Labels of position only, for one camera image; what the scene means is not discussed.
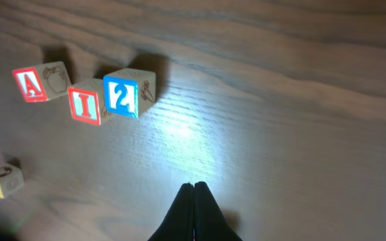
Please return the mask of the blue number 2 block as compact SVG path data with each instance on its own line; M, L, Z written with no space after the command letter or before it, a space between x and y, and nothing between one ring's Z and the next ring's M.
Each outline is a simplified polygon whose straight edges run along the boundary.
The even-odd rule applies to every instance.
M156 102L155 72L124 68L103 77L109 112L138 118Z

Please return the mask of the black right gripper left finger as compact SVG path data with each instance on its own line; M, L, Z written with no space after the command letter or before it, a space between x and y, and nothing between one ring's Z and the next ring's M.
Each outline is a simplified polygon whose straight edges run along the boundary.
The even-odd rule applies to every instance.
M194 187L184 183L149 241L194 240Z

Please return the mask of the red letter I block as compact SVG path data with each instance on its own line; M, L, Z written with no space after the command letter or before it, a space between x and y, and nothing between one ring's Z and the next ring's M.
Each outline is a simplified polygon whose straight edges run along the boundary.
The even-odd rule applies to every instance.
M76 121L100 126L112 118L105 106L103 81L89 78L67 89L72 118Z

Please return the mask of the red letter A block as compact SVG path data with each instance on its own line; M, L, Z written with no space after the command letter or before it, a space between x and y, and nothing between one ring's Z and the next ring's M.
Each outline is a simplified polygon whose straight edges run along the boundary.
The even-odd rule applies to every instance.
M12 71L26 102L47 102L64 96L72 84L64 62L49 62Z

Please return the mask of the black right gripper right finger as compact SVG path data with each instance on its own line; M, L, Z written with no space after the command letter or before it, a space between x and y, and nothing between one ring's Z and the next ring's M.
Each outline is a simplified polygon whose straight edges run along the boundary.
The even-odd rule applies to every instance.
M196 241L242 241L226 222L206 182L194 185L194 233Z

